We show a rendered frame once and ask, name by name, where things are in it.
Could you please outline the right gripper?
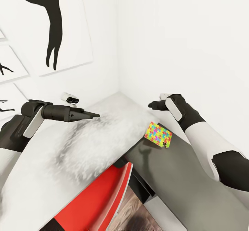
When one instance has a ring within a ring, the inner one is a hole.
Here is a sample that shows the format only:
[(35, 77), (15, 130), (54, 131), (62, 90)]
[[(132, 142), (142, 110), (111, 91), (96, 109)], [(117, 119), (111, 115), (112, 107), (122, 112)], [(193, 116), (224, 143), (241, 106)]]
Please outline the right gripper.
[(162, 106), (163, 101), (152, 101), (151, 103), (148, 104), (149, 108), (152, 108), (153, 110), (164, 110)]

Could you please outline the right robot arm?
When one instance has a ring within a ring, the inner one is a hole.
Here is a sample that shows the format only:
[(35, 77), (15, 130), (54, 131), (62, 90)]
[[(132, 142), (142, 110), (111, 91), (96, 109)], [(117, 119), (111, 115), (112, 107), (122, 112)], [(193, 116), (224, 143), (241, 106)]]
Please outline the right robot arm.
[(204, 171), (223, 183), (249, 211), (249, 159), (214, 130), (181, 94), (163, 94), (148, 104), (170, 111), (193, 147)]

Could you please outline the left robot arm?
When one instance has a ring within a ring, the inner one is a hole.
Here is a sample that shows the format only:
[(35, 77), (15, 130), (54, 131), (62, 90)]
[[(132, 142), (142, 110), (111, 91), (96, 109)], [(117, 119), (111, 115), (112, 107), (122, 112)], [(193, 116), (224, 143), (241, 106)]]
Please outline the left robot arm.
[(28, 100), (21, 107), (20, 114), (6, 122), (0, 132), (0, 192), (18, 161), (23, 150), (45, 119), (73, 122), (100, 117), (99, 114), (84, 111), (75, 104), (79, 99), (63, 92), (60, 96), (65, 105), (54, 105), (42, 100)]

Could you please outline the jigsaw puzzle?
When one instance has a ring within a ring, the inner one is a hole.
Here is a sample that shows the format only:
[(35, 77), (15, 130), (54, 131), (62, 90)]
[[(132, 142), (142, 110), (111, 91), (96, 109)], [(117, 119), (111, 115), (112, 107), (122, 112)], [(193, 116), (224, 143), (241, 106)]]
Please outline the jigsaw puzzle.
[(160, 147), (163, 146), (163, 142), (166, 143), (166, 148), (168, 148), (170, 145), (171, 137), (172, 133), (170, 131), (153, 122), (150, 123), (145, 134), (145, 138), (149, 139)]

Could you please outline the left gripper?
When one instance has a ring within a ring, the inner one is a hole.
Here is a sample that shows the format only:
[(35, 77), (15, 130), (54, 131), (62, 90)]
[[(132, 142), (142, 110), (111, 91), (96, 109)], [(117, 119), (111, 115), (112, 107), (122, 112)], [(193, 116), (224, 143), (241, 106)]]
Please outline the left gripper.
[(56, 105), (52, 110), (55, 121), (73, 122), (82, 119), (93, 119), (100, 117), (99, 114), (84, 111), (82, 108), (72, 108), (65, 105)]

